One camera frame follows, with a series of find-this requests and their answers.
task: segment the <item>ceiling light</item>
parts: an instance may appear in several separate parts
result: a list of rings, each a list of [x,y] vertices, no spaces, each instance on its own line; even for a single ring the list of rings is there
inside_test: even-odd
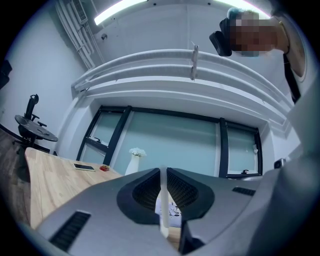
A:
[[[134,6],[136,4],[140,4],[142,2],[146,2],[148,0],[122,0],[117,2],[116,4],[112,5],[110,8],[106,9],[103,13],[99,14],[95,19],[94,22],[96,25],[99,25],[105,19],[115,15],[116,13],[126,9],[128,7]]]
[[[214,0],[214,1],[225,3],[243,10],[251,10],[253,12],[258,13],[260,18],[262,19],[270,19],[270,16],[267,15],[265,12],[263,12],[259,8],[255,7],[251,3],[248,3],[244,0]]]

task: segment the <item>dark floor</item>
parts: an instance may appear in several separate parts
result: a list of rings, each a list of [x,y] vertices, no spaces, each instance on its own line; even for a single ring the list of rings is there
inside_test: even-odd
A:
[[[0,191],[17,221],[30,224],[30,177],[19,144],[0,129]]]

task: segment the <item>wooden desk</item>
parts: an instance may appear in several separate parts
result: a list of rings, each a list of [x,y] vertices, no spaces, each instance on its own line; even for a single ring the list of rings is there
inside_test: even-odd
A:
[[[121,177],[113,169],[101,171],[100,164],[74,161],[28,147],[25,158],[30,172],[30,225],[33,229],[54,210],[92,185]],[[74,169],[73,163],[90,165],[96,171]],[[178,248],[180,228],[170,227],[168,241]]]

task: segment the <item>black strap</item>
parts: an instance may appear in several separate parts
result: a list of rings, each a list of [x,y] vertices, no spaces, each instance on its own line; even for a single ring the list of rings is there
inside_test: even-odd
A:
[[[291,65],[289,63],[289,60],[285,54],[283,54],[283,62],[284,62],[285,79],[290,87],[293,103],[296,104],[296,102],[300,99],[301,94],[300,94],[295,76],[291,70]]]

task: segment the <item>window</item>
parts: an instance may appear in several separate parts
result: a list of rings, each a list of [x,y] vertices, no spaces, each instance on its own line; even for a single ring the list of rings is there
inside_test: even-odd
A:
[[[124,175],[129,150],[147,156],[139,171],[165,165],[220,178],[262,175],[259,130],[224,118],[131,106],[100,107],[77,160],[110,165]]]
[[[89,137],[108,146],[121,115],[122,113],[111,111],[102,112]]]
[[[227,128],[229,143],[229,174],[257,174],[258,151],[255,135],[246,130]]]
[[[143,149],[147,154],[140,159],[139,171],[165,165],[213,176],[219,167],[216,166],[216,124],[213,122],[133,112],[119,147],[113,168],[122,175],[131,160],[129,150],[132,148]]]

